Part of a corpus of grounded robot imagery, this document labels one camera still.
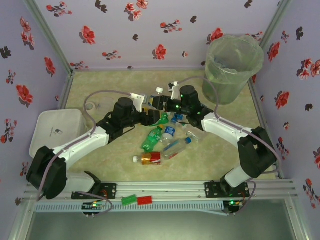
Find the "floral wallpaper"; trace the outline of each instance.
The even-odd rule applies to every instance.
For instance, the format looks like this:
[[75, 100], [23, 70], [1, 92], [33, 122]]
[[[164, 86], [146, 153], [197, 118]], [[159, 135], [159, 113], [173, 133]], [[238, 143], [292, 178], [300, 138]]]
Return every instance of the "floral wallpaper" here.
[[262, 70], [253, 78], [284, 176], [299, 191], [311, 239], [320, 235], [318, 3], [292, 1], [268, 43]]
[[35, 2], [70, 67], [94, 71], [204, 68], [209, 45], [223, 35], [247, 34], [260, 42], [279, 0]]
[[[64, 7], [53, 8], [59, 15]], [[67, 72], [23, 1], [4, 1], [0, 19], [5, 33], [0, 35], [0, 212], [6, 216], [0, 236], [5, 240], [23, 201], [38, 116], [57, 109]]]

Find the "black bracket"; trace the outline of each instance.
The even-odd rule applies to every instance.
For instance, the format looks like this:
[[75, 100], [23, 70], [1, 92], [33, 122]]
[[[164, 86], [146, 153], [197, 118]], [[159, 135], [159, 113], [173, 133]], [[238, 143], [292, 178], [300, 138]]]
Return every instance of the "black bracket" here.
[[204, 192], [207, 199], [248, 198], [250, 196], [248, 184], [246, 182], [232, 188], [228, 193], [221, 189], [220, 183], [221, 182], [219, 181], [208, 181], [204, 183]]
[[[117, 184], [116, 183], [101, 183], [96, 195], [104, 197], [107, 199], [116, 199]], [[73, 200], [87, 200], [87, 199], [97, 199], [97, 197], [83, 195], [78, 192], [73, 192], [71, 195]]]

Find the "gray floor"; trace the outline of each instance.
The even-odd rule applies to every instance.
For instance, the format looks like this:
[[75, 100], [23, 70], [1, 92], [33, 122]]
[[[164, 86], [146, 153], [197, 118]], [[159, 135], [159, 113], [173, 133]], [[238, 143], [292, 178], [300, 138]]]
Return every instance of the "gray floor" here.
[[292, 240], [280, 201], [252, 201], [237, 216], [203, 212], [37, 213], [29, 240]]

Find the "transparent trash can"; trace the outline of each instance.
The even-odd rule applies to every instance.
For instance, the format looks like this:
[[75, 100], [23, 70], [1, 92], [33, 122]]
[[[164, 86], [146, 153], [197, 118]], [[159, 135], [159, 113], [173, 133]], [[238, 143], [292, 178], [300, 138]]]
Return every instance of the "transparent trash can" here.
[[[259, 72], [264, 63], [264, 51], [253, 37], [223, 36], [214, 40], [207, 52], [205, 77], [217, 90], [219, 104], [232, 103], [248, 80]], [[212, 87], [203, 82], [205, 97], [217, 103]]]

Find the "white plastic box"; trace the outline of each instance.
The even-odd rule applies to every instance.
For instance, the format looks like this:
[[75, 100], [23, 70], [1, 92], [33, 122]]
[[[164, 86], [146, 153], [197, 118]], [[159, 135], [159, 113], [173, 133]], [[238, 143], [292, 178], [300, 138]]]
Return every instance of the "white plastic box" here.
[[44, 111], [39, 115], [29, 149], [32, 158], [43, 146], [69, 143], [87, 132], [87, 121], [78, 109]]

